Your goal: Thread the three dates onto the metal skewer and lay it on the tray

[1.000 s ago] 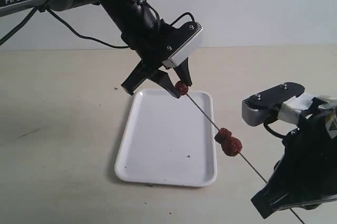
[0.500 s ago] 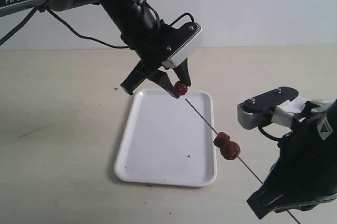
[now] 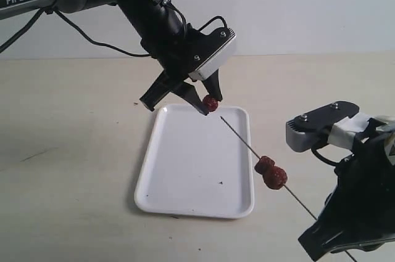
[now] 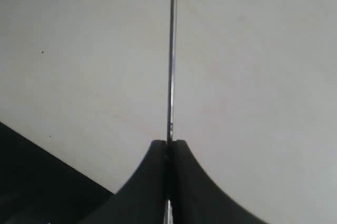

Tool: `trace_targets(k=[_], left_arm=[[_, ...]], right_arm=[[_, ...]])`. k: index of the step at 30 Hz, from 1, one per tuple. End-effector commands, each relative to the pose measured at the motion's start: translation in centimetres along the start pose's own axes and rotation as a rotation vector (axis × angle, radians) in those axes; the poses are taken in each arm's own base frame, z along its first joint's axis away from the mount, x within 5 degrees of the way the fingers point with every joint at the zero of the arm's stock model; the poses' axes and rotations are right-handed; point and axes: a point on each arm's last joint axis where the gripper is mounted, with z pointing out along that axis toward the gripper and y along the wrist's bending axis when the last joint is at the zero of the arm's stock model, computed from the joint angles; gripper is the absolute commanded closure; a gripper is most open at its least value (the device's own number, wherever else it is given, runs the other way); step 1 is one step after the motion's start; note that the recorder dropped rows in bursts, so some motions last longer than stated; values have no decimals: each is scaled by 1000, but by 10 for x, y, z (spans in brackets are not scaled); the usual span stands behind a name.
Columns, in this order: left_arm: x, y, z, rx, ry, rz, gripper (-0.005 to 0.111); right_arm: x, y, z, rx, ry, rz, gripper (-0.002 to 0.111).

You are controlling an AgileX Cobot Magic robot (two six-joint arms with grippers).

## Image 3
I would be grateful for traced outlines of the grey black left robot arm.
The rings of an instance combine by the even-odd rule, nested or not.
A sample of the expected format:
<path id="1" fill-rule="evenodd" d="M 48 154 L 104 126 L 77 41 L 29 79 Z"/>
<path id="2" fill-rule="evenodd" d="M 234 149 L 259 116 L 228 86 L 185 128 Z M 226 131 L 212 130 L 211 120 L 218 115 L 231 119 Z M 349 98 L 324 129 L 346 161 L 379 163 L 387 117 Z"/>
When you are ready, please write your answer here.
<path id="1" fill-rule="evenodd" d="M 192 27 L 171 0 L 1 0 L 1 18 L 33 12 L 33 17 L 11 36 L 1 50 L 5 51 L 23 36 L 44 14 L 60 18 L 99 6 L 117 6 L 141 38 L 144 56 L 156 59 L 163 70 L 141 97 L 149 110 L 167 95 L 174 94 L 192 105 L 199 113 L 214 112 L 222 100 L 218 71 L 201 78 L 207 95 L 200 98 L 193 75 L 200 65 L 220 46 L 219 35 L 225 28 L 209 35 Z"/>

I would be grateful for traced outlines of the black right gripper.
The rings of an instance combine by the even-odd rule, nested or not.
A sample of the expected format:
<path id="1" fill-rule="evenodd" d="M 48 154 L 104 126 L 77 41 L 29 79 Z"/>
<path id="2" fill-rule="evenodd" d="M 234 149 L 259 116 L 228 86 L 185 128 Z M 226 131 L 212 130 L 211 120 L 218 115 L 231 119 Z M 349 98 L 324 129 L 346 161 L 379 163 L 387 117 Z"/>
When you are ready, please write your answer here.
<path id="1" fill-rule="evenodd" d="M 394 242 L 394 146 L 369 139 L 336 167 L 338 182 L 319 218 L 298 241 L 312 261 L 348 250 L 371 252 Z"/>

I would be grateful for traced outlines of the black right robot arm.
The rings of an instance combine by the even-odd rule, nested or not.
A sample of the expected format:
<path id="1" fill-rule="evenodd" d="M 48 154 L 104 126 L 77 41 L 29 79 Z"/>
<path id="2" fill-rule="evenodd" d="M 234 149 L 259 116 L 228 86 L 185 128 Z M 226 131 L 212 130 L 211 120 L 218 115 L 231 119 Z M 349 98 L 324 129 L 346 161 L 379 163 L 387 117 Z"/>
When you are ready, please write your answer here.
<path id="1" fill-rule="evenodd" d="M 337 183 L 298 241 L 312 261 L 394 241 L 394 124 L 372 118 L 335 168 Z"/>

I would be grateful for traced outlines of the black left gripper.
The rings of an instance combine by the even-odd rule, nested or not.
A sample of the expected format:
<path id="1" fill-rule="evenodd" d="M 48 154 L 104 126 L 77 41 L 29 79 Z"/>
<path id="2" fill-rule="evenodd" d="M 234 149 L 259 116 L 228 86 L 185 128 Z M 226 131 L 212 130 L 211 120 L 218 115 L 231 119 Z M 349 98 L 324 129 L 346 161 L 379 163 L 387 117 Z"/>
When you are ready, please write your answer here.
<path id="1" fill-rule="evenodd" d="M 207 116 L 209 111 L 198 96 L 196 88 L 186 80 L 192 80 L 188 73 L 192 70 L 189 63 L 193 58 L 193 46 L 204 35 L 211 33 L 204 34 L 201 29 L 193 28 L 169 0 L 157 4 L 152 0 L 118 1 L 119 8 L 140 35 L 143 49 L 163 68 L 149 89 L 140 97 L 140 102 L 153 112 L 155 106 L 177 88 L 178 97 L 193 106 L 200 114 Z M 219 69 L 201 82 L 208 95 L 219 102 L 222 101 Z"/>

